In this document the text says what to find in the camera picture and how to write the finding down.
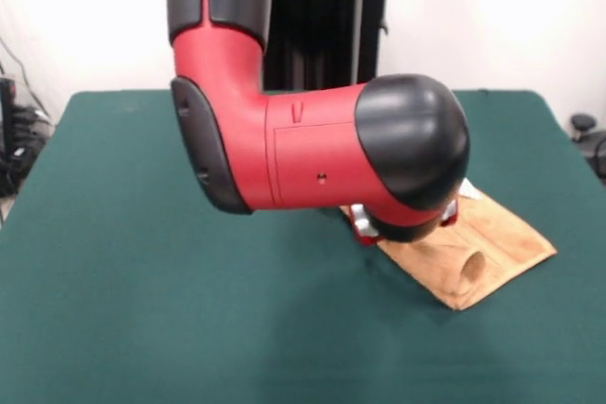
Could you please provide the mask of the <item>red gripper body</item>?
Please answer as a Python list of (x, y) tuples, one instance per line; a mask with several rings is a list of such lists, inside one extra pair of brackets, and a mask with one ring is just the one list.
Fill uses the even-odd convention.
[(371, 217), (359, 203), (348, 207), (348, 223), (364, 245), (378, 244), (381, 241), (404, 244), (419, 241), (429, 236), (437, 227), (453, 225), (457, 218), (458, 199), (452, 200), (440, 217), (414, 226), (399, 226), (380, 221)]

